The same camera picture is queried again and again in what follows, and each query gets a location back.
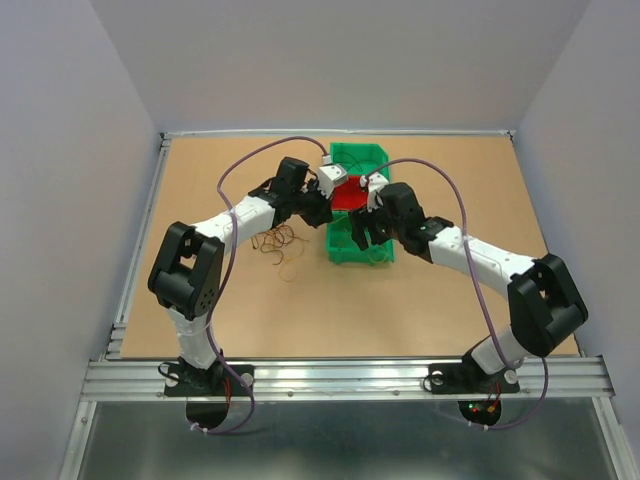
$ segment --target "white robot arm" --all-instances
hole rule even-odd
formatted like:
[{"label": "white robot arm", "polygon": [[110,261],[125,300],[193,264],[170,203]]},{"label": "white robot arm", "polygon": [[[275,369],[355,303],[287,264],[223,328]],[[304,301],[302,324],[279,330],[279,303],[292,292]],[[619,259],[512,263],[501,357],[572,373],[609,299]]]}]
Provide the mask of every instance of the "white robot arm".
[{"label": "white robot arm", "polygon": [[[207,314],[218,300],[222,258],[231,249],[232,220],[238,224],[238,244],[300,215],[317,227],[331,222],[334,189],[347,180],[339,165],[323,165],[308,179],[309,165],[284,158],[276,176],[249,192],[232,212],[191,226],[177,222],[165,235],[149,278],[149,289],[167,308],[180,343],[180,357],[207,370],[216,360],[206,336]],[[194,267],[182,258],[196,257]]]},{"label": "white robot arm", "polygon": [[[309,172],[308,164],[287,157],[275,177],[249,192],[233,209],[238,243],[294,214],[313,227],[331,222],[333,191],[347,180],[347,172],[331,163],[308,179]],[[407,184],[389,184],[373,174],[361,185],[369,191],[367,205],[349,214],[352,238],[361,249],[394,239],[429,263],[470,274],[461,229],[440,217],[425,217]],[[181,358],[196,370],[207,370],[216,360],[206,322],[218,300],[222,258],[230,250],[231,233],[228,211],[192,226],[171,225],[149,277],[149,289],[175,325]],[[530,355],[547,356],[586,321],[584,302],[558,257],[533,259],[473,237],[468,237],[468,245],[479,281],[509,302],[511,325],[498,334],[507,364]],[[193,268],[181,263],[194,255]],[[432,392],[486,391],[505,368],[489,337],[471,348],[461,364],[443,365],[443,378],[432,385]]]}]

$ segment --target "gray floor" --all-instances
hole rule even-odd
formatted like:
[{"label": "gray floor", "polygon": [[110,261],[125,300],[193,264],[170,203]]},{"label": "gray floor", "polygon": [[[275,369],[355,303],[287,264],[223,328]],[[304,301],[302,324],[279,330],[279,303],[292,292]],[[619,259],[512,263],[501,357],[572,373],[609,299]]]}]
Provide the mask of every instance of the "gray floor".
[{"label": "gray floor", "polygon": [[[506,401],[504,420],[531,405]],[[258,405],[245,433],[205,437],[189,431],[179,403],[100,404],[80,478],[616,478],[590,399],[547,400],[529,423],[501,432],[467,427],[456,408],[454,402]]]}]

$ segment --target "white wall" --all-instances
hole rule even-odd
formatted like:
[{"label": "white wall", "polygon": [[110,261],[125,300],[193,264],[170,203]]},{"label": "white wall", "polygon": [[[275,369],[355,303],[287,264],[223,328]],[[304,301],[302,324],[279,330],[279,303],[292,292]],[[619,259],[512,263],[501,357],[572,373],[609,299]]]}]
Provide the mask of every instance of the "white wall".
[{"label": "white wall", "polygon": [[0,478],[55,478],[157,135],[87,0],[0,2],[0,66]]},{"label": "white wall", "polygon": [[162,131],[514,128],[589,0],[92,0]]},{"label": "white wall", "polygon": [[640,459],[640,2],[594,0],[520,126],[515,145],[543,233],[591,319]]}]

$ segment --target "red lid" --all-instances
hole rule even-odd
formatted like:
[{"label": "red lid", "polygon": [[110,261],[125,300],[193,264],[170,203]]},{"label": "red lid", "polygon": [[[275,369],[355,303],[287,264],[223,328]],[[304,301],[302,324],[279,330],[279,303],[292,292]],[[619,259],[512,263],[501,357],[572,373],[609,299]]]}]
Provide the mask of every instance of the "red lid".
[{"label": "red lid", "polygon": [[356,210],[367,204],[367,190],[360,188],[360,176],[349,175],[346,183],[336,188],[331,210]]}]

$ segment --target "wooden table surface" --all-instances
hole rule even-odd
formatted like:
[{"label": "wooden table surface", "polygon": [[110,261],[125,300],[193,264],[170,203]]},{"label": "wooden table surface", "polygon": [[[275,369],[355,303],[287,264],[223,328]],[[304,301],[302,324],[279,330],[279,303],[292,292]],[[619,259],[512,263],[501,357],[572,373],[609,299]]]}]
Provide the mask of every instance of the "wooden table surface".
[{"label": "wooden table surface", "polygon": [[[469,233],[516,253],[543,256],[545,245],[509,139],[504,137],[318,137],[331,142],[378,143],[390,158],[419,157],[443,168],[459,186]],[[140,265],[123,358],[172,358],[178,342],[167,313],[146,287],[167,227],[196,223],[223,211],[216,193],[221,173],[274,138],[181,138],[172,141]],[[290,142],[249,160],[225,182],[233,203],[275,174],[284,156],[318,166],[318,148]],[[426,215],[460,224],[448,184],[424,166],[391,167],[392,181],[413,187]],[[236,265],[215,310],[215,335],[232,357],[342,357],[461,355],[487,336],[471,280],[428,264],[395,244],[396,262],[334,265],[325,250],[326,226],[288,222],[307,240],[284,253],[296,260],[274,266],[275,254],[238,249]],[[506,301],[484,289],[497,328],[509,322]],[[573,337],[554,353],[576,354]]]}]

